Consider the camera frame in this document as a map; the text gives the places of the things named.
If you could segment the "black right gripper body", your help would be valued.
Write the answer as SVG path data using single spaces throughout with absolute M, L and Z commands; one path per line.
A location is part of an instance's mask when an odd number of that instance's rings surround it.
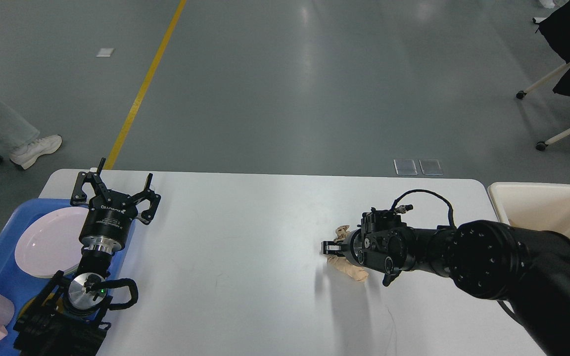
M 360 258 L 362 251 L 362 233 L 361 230 L 353 230 L 348 232 L 346 238 L 342 241 L 342 254 L 352 265 L 363 267 L 363 258 Z

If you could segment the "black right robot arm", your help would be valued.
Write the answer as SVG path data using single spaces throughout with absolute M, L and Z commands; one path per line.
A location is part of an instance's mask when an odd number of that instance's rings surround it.
M 384 286 L 415 270 L 450 278 L 497 301 L 545 354 L 570 356 L 570 238 L 487 220 L 456 226 L 448 200 L 446 225 L 414 228 L 402 221 L 413 206 L 401 201 L 364 212 L 356 230 L 322 243 L 323 254 L 383 273 Z

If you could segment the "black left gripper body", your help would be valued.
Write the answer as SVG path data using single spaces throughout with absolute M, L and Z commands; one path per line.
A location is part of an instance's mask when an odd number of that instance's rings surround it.
M 114 207 L 100 200 L 92 200 L 89 203 L 89 212 L 82 226 L 79 241 L 86 250 L 117 253 L 127 245 L 135 217 L 134 205 L 118 203 L 118 207 Z

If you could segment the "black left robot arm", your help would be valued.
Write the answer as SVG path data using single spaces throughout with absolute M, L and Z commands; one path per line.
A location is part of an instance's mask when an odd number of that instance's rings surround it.
M 110 279 L 113 257 L 129 241 L 133 221 L 149 225 L 161 201 L 148 174 L 141 192 L 109 189 L 95 172 L 79 172 L 70 205 L 88 212 L 79 234 L 81 261 L 72 275 L 59 270 L 19 313 L 13 347 L 22 356 L 95 356 L 110 322 L 108 311 L 131 308 L 140 294 L 129 278 Z

